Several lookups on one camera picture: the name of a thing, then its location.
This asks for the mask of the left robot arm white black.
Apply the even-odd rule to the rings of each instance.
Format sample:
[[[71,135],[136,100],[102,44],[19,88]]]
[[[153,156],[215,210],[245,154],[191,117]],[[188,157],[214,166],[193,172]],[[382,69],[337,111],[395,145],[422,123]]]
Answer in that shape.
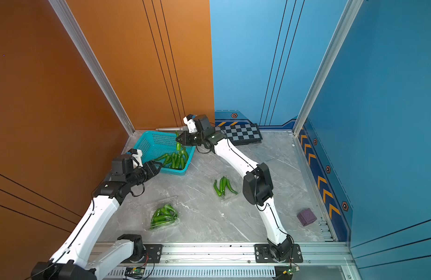
[[[132,187],[142,185],[158,175],[162,164],[157,161],[139,163],[122,171],[116,181],[103,181],[92,196],[86,213],[73,232],[48,261],[38,262],[31,280],[102,280],[122,261],[143,263],[148,253],[140,235],[123,234],[96,260],[89,261],[92,250],[113,214],[118,210]]]

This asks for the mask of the teal plastic basket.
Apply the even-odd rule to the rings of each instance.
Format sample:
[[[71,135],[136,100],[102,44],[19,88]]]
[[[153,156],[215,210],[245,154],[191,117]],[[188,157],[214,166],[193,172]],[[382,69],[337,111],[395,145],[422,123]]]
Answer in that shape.
[[[134,149],[142,151],[142,161],[158,161],[165,163],[161,173],[184,176],[190,166],[196,147],[181,145],[177,150],[177,135],[158,131],[147,131],[138,139]]]

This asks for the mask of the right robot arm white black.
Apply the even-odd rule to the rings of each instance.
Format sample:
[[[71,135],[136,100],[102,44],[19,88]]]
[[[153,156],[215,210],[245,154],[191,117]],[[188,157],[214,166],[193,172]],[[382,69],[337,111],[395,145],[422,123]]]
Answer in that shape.
[[[257,163],[244,155],[223,133],[210,128],[210,133],[184,131],[176,141],[184,146],[204,146],[210,152],[223,158],[242,177],[242,193],[254,205],[264,223],[270,254],[278,262],[287,261],[294,248],[294,240],[284,229],[274,203],[273,181],[270,169],[265,163]]]

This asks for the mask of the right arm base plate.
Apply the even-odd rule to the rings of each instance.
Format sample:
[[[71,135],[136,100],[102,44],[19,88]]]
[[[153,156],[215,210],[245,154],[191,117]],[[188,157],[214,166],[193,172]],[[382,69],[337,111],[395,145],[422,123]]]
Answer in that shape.
[[[304,262],[301,248],[298,244],[293,244],[284,252],[271,246],[270,244],[255,244],[255,258],[258,263],[296,263]]]

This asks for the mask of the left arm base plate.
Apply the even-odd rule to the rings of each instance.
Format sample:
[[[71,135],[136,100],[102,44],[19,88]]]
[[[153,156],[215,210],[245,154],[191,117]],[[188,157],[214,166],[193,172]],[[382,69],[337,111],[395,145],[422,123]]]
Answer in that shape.
[[[136,264],[140,266],[141,264],[155,263],[158,264],[161,260],[163,245],[161,244],[143,244],[140,246],[135,246],[133,254],[123,263]]]

